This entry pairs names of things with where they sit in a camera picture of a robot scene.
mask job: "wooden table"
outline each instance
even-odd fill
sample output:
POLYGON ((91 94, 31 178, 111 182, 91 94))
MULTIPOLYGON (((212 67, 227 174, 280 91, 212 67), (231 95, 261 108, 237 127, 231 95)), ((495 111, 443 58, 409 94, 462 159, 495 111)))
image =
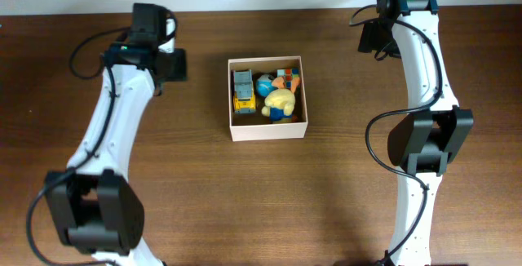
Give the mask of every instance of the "wooden table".
MULTIPOLYGON (((178 14, 189 80, 150 102, 130 159, 158 257, 170 266, 326 266, 383 256, 396 177, 370 158, 364 130, 374 115, 406 106, 406 85, 400 60, 356 51, 361 28, 347 27, 351 13, 178 14), (233 143, 227 60, 279 55, 303 57, 306 137, 233 143)), ((438 193, 434 264, 522 264, 521 20, 520 6, 440 11, 449 80, 476 123, 438 193)), ((130 22, 128 14, 0 17, 0 264, 40 264, 25 238, 27 206, 46 172, 64 169, 98 100, 100 80, 74 78, 70 52, 130 22)), ((78 64, 94 70, 110 39, 89 45, 78 64)), ((399 120, 374 128, 381 157, 399 120)), ((59 244, 45 204, 33 224, 52 259, 89 258, 59 244)))

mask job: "plush toy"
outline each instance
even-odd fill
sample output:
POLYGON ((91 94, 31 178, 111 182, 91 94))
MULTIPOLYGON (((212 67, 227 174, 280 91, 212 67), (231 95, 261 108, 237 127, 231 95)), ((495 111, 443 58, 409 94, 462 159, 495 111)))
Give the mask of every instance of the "plush toy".
POLYGON ((272 85, 274 77, 270 74, 263 74, 257 82, 255 82, 255 90, 262 97, 267 97, 272 91, 276 90, 276 87, 272 85))
POLYGON ((266 117, 270 117, 273 123, 290 123, 292 122, 292 112, 295 107, 294 93, 301 80, 300 78, 292 79, 292 87, 289 90, 284 88, 284 85, 281 85, 278 79, 279 78, 276 78, 272 82, 272 85, 282 87, 267 96, 264 100, 265 106, 261 110, 261 113, 266 117))

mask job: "blue ball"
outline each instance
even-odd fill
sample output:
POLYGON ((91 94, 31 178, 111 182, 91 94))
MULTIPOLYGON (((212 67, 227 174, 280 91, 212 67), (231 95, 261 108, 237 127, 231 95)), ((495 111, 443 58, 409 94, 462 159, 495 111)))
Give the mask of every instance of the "blue ball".
POLYGON ((263 97, 267 97, 272 91, 276 90, 274 86, 272 86, 272 81, 275 78, 270 74, 263 74, 261 78, 255 83, 255 90, 259 95, 263 97))

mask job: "box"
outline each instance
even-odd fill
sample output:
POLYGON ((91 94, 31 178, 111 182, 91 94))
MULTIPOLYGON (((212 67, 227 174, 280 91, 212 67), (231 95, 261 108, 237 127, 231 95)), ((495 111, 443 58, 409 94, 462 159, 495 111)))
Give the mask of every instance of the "box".
POLYGON ((304 92, 303 66, 300 56, 232 59, 228 61, 228 111, 229 126, 233 141, 243 140, 275 140, 303 138, 308 126, 307 104, 304 92), (299 90, 296 91, 294 115, 298 122, 272 124, 268 117, 261 115, 264 98, 256 95, 257 111, 255 114, 235 114, 232 98, 234 96, 233 71, 252 69, 255 81, 264 73, 272 73, 274 77, 278 69, 298 69, 301 78, 299 90))

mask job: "rubik's cube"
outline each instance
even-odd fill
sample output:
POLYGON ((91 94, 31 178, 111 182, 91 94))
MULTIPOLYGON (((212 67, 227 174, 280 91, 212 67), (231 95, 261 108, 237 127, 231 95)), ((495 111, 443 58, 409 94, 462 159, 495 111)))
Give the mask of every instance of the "rubik's cube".
POLYGON ((286 88, 290 89, 292 87, 292 79, 299 77, 299 69, 278 69, 277 76, 283 77, 286 88))

